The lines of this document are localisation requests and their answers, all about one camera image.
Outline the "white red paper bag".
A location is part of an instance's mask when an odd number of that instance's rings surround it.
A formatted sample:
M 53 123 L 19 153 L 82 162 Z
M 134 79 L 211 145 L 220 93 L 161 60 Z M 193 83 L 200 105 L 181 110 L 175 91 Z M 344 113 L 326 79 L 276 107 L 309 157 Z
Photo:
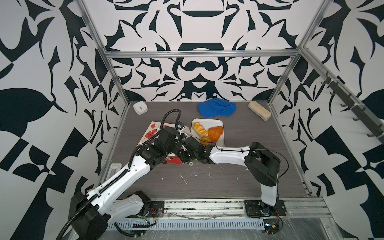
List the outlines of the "white red paper bag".
M 145 134 L 141 138 L 140 142 L 138 145 L 143 144 L 145 141 L 153 138 L 156 133 L 160 131 L 159 127 L 161 125 L 161 122 L 151 122 L 151 124 L 148 126 L 147 130 L 145 131 Z M 176 165 L 183 165 L 184 163 L 182 160 L 176 156 L 176 154 L 169 154 L 165 158 L 165 161 L 169 164 L 176 164 Z

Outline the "small yellow fake bread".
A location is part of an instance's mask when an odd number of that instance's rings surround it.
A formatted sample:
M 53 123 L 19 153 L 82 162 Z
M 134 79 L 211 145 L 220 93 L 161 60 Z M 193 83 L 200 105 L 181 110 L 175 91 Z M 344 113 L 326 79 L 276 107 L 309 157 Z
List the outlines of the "small yellow fake bread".
M 207 146 L 207 145 L 210 145 L 212 142 L 211 142 L 211 139 L 209 136 L 204 136 L 200 139 L 200 143 L 203 145 L 203 146 Z

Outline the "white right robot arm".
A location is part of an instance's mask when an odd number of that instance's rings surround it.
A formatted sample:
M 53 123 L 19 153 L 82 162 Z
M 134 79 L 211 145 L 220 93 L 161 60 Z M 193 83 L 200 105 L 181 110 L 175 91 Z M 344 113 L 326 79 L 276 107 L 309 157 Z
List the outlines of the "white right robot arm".
M 253 142 L 242 148 L 204 146 L 196 138 L 188 137 L 176 154 L 183 162 L 197 160 L 202 164 L 232 164 L 248 168 L 261 184 L 262 205 L 275 207 L 278 201 L 278 179 L 281 160 L 263 145 Z

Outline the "orange fake baguette bread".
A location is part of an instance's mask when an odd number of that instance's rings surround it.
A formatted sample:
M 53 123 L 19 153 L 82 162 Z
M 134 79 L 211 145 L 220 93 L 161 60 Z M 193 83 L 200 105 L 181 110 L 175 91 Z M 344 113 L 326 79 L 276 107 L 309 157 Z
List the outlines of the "orange fake baguette bread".
M 211 143 L 216 143 L 219 138 L 222 136 L 224 129 L 222 126 L 216 126 L 208 129 L 208 137 L 211 140 Z

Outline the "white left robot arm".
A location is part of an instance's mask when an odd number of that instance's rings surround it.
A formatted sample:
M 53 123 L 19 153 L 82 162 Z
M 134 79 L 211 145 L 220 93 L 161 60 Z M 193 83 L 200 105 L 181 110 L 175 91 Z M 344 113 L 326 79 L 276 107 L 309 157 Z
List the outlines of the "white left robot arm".
M 80 240 L 97 240 L 108 226 L 125 217 L 144 214 L 151 200 L 143 192 L 122 201 L 117 199 L 142 176 L 165 162 L 169 154 L 180 150 L 182 129 L 181 123 L 174 128 L 161 127 L 151 139 L 134 149 L 128 164 L 110 179 L 87 194 L 76 193 L 71 199 L 68 222 L 57 239 L 72 227 Z

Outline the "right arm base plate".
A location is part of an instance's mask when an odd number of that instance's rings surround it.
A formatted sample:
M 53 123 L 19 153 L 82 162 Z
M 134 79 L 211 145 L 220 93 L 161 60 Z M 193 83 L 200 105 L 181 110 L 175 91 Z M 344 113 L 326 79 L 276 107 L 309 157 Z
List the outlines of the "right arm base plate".
M 286 206 L 283 200 L 277 200 L 275 206 L 263 203 L 261 200 L 245 200 L 246 214 L 250 218 L 266 218 L 272 216 L 286 216 Z

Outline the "yellow fake croissant bread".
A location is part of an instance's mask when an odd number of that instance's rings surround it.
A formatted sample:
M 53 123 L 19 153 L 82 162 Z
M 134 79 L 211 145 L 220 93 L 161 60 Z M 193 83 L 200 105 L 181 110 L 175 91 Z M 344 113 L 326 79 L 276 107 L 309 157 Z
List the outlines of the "yellow fake croissant bread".
M 200 138 L 203 138 L 203 137 L 205 137 L 207 135 L 207 131 L 205 130 L 205 128 L 199 122 L 195 122 L 193 124 L 193 130 L 195 131 L 195 133 Z

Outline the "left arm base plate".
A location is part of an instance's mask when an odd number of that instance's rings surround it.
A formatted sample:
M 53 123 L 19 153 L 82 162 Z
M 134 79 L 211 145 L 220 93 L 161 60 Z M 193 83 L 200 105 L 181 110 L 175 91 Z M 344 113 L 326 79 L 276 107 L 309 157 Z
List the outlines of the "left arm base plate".
M 147 218 L 161 217 L 164 213 L 164 201 L 151 201 L 144 204 L 138 214 L 134 216 L 143 216 Z

